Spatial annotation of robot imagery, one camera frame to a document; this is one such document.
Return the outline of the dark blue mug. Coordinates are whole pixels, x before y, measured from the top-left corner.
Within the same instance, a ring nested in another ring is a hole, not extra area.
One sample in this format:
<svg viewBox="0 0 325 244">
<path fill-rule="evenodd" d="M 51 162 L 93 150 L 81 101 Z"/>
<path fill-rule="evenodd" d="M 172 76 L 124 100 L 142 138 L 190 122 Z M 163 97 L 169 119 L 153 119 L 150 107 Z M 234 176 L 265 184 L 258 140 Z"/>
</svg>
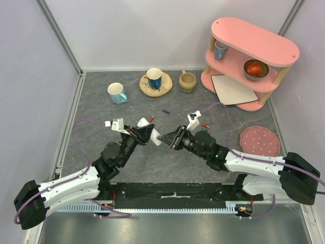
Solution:
<svg viewBox="0 0 325 244">
<path fill-rule="evenodd" d="M 146 75 L 149 86 L 152 89 L 158 90 L 161 87 L 162 71 L 158 68 L 150 68 Z"/>
</svg>

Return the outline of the white remote control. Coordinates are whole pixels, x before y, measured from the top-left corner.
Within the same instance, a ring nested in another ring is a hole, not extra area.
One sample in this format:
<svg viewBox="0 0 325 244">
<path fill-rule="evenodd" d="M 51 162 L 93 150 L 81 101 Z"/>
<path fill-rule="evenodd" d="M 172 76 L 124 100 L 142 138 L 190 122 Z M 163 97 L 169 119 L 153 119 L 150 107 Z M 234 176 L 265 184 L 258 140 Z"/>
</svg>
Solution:
<svg viewBox="0 0 325 244">
<path fill-rule="evenodd" d="M 145 127 L 147 125 L 151 125 L 151 123 L 146 119 L 146 118 L 141 118 L 137 124 L 137 126 L 139 128 Z M 158 136 L 160 136 L 160 133 L 153 128 L 151 135 L 150 135 L 150 140 L 156 145 L 156 146 L 160 146 L 161 145 L 161 141 L 158 140 Z"/>
</svg>

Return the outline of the grey patterned bowl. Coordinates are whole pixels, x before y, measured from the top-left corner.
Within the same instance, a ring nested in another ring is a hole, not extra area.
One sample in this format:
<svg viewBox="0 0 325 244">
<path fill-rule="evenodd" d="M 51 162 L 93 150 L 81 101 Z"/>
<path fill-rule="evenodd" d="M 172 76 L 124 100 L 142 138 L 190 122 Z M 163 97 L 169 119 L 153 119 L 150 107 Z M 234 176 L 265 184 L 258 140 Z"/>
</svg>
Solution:
<svg viewBox="0 0 325 244">
<path fill-rule="evenodd" d="M 258 81 L 268 75 L 269 67 L 260 60 L 251 59 L 244 64 L 243 72 L 248 80 Z"/>
</svg>

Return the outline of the pink dotted plate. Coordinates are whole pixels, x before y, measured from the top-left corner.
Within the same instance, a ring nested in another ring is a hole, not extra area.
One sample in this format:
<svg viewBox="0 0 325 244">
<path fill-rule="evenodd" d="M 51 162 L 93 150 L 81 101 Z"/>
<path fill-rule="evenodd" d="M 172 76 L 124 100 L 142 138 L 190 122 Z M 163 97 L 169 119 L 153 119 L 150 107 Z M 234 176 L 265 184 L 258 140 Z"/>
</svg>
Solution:
<svg viewBox="0 0 325 244">
<path fill-rule="evenodd" d="M 246 128 L 240 135 L 244 153 L 276 157 L 280 154 L 280 141 L 269 129 L 261 126 Z"/>
</svg>

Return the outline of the grey-blue mug on shelf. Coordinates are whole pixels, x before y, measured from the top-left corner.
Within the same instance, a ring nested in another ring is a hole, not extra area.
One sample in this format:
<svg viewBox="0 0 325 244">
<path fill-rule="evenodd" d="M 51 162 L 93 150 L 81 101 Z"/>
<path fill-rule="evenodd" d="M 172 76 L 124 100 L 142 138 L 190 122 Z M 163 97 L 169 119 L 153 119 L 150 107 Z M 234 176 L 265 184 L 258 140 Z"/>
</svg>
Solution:
<svg viewBox="0 0 325 244">
<path fill-rule="evenodd" d="M 222 60 L 228 50 L 228 45 L 216 40 L 214 43 L 214 59 Z"/>
</svg>

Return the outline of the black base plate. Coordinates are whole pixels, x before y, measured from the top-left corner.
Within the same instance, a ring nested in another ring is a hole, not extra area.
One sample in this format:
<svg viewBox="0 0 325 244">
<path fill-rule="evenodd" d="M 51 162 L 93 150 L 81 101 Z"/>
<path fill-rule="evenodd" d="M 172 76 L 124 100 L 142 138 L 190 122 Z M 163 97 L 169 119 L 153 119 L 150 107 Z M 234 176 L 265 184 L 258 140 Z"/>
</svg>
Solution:
<svg viewBox="0 0 325 244">
<path fill-rule="evenodd" d="M 222 183 L 111 183 L 101 191 L 95 200 L 114 200 L 115 204 L 139 206 L 144 202 L 167 202 L 177 199 L 189 199 L 198 202 L 208 200 L 227 201 L 263 201 L 263 195 L 250 196 L 239 190 L 234 184 Z"/>
</svg>

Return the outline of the orange cup in bowl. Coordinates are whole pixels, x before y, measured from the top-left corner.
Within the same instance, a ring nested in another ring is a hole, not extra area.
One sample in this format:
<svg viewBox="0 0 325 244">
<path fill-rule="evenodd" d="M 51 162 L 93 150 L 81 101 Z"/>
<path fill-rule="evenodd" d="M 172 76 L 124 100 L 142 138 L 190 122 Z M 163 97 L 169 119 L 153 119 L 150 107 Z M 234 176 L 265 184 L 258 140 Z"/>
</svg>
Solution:
<svg viewBox="0 0 325 244">
<path fill-rule="evenodd" d="M 248 65 L 246 71 L 252 76 L 262 76 L 262 69 L 257 61 L 253 61 L 250 65 Z"/>
</svg>

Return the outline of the light blue mug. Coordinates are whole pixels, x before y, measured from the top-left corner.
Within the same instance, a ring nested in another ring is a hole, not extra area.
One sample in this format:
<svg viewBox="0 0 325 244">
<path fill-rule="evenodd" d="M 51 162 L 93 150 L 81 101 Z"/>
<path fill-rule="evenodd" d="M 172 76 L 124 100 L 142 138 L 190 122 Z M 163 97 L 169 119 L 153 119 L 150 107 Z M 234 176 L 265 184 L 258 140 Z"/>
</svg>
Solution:
<svg viewBox="0 0 325 244">
<path fill-rule="evenodd" d="M 127 96 L 124 93 L 124 87 L 121 83 L 115 82 L 108 86 L 107 92 L 115 104 L 123 104 L 127 101 Z"/>
</svg>

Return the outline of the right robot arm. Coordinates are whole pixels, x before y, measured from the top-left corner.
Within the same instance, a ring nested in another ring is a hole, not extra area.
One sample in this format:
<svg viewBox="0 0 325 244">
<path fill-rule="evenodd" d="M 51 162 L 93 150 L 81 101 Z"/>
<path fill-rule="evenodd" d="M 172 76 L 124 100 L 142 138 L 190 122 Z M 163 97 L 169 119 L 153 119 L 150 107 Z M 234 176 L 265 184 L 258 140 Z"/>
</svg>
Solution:
<svg viewBox="0 0 325 244">
<path fill-rule="evenodd" d="M 304 205 L 315 202 L 320 172 L 297 153 L 289 152 L 285 157 L 245 154 L 217 144 L 207 131 L 192 134 L 184 125 L 157 139 L 174 150 L 185 149 L 195 154 L 213 170 L 240 172 L 232 188 L 238 200 L 274 194 Z"/>
</svg>

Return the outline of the beige ceramic mug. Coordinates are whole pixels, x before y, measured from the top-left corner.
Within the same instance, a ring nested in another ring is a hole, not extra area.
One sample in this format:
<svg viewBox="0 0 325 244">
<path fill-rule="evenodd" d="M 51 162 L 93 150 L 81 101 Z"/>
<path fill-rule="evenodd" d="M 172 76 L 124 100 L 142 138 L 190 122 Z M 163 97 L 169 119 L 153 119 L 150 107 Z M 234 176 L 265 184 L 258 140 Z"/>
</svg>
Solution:
<svg viewBox="0 0 325 244">
<path fill-rule="evenodd" d="M 194 90 L 197 84 L 197 80 L 194 74 L 182 70 L 182 74 L 179 78 L 180 89 L 185 93 L 190 93 Z"/>
</svg>

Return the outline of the beige floral plate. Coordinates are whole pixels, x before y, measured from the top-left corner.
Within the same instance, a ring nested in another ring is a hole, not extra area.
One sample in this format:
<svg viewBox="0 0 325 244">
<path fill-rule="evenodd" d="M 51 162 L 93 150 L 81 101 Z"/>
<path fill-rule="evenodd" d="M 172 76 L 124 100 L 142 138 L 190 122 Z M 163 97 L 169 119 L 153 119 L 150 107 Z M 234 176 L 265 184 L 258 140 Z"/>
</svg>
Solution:
<svg viewBox="0 0 325 244">
<path fill-rule="evenodd" d="M 157 85 L 160 84 L 160 87 L 158 89 L 154 89 L 154 87 L 151 87 L 150 85 Z M 149 97 L 153 97 L 153 98 L 157 98 L 157 97 L 161 97 L 165 94 L 167 94 L 168 92 L 171 91 L 173 87 L 173 81 L 170 77 L 170 75 L 164 71 L 162 71 L 162 77 L 160 82 L 150 82 L 150 80 L 148 79 L 147 75 L 143 75 L 140 78 L 139 81 L 139 88 L 140 90 L 147 96 Z"/>
</svg>

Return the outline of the white square board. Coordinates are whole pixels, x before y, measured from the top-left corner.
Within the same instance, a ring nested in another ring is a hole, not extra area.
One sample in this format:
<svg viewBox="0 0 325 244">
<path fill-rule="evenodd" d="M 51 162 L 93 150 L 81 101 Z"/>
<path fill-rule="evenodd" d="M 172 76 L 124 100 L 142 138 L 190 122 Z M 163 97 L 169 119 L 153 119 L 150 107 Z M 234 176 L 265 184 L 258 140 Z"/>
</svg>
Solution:
<svg viewBox="0 0 325 244">
<path fill-rule="evenodd" d="M 228 76 L 211 76 L 211 79 L 219 101 L 225 105 L 237 105 L 258 100 L 252 89 Z"/>
</svg>

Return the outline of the pink three-tier shelf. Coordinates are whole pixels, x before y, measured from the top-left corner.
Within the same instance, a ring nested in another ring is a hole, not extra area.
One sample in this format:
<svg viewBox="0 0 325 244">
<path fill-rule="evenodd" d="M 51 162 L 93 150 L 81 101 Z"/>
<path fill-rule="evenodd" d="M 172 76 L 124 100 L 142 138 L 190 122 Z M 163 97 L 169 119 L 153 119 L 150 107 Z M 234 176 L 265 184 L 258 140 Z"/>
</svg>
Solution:
<svg viewBox="0 0 325 244">
<path fill-rule="evenodd" d="M 222 60 L 214 59 L 214 43 L 218 40 L 228 45 Z M 238 104 L 245 111 L 261 109 L 278 87 L 291 66 L 298 60 L 297 45 L 278 34 L 236 17 L 222 17 L 211 25 L 211 41 L 206 52 L 206 66 L 201 74 L 202 85 L 215 92 L 211 76 L 225 75 L 252 89 L 257 101 Z M 269 67 L 268 75 L 259 81 L 244 76 L 244 64 L 257 59 Z"/>
</svg>

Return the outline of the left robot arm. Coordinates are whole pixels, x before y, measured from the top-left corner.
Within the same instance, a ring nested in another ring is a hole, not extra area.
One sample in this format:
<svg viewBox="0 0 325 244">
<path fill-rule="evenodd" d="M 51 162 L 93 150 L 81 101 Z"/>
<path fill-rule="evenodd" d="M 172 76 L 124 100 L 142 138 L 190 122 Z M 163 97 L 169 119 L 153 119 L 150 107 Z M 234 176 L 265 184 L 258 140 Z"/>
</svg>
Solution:
<svg viewBox="0 0 325 244">
<path fill-rule="evenodd" d="M 24 184 L 14 200 L 14 223 L 27 230 L 42 223 L 46 217 L 70 204 L 96 197 L 106 200 L 111 196 L 110 180 L 119 173 L 134 152 L 149 141 L 160 145 L 159 132 L 154 124 L 142 118 L 135 127 L 126 126 L 117 118 L 100 123 L 121 136 L 121 142 L 108 143 L 94 162 L 88 162 L 80 171 L 57 180 L 37 184 L 31 180 Z"/>
</svg>

